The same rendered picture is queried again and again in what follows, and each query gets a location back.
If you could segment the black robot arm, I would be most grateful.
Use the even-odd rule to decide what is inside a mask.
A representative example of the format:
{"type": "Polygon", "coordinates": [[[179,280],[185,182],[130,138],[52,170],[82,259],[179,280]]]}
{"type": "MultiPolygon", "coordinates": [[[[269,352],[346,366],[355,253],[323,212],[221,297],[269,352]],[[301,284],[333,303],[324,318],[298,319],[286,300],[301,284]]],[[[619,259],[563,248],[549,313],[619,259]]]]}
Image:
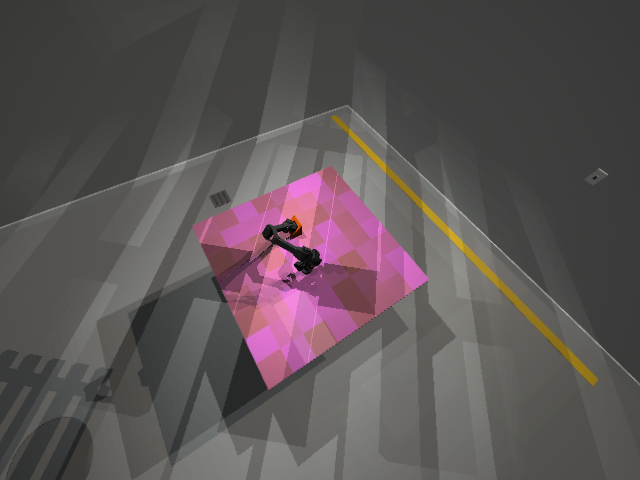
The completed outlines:
{"type": "Polygon", "coordinates": [[[317,267],[322,262],[321,258],[319,258],[316,254],[313,254],[310,248],[306,246],[296,247],[278,236],[278,232],[288,233],[289,230],[293,232],[297,228],[298,225],[296,221],[294,220],[292,222],[292,220],[287,218],[280,225],[273,226],[271,224],[267,224],[262,232],[262,235],[266,240],[291,252],[295,258],[297,258],[299,261],[305,262],[306,266],[308,265],[311,269],[313,269],[315,266],[317,267]],[[270,240],[272,236],[273,238],[272,240],[270,240]]]}

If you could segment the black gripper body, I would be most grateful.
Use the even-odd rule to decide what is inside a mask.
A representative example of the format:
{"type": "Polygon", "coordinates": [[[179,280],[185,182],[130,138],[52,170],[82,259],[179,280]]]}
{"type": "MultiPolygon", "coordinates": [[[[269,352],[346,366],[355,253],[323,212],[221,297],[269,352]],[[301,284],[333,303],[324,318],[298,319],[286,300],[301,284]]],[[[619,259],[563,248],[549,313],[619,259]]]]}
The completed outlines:
{"type": "MultiPolygon", "coordinates": [[[[320,253],[319,253],[316,249],[313,249],[313,250],[312,250],[312,253],[313,253],[313,254],[316,254],[318,257],[320,256],[320,253]]],[[[299,261],[297,261],[296,263],[294,263],[294,267],[295,267],[298,271],[303,270],[304,266],[305,266],[305,262],[301,262],[301,263],[300,263],[299,261]]]]}

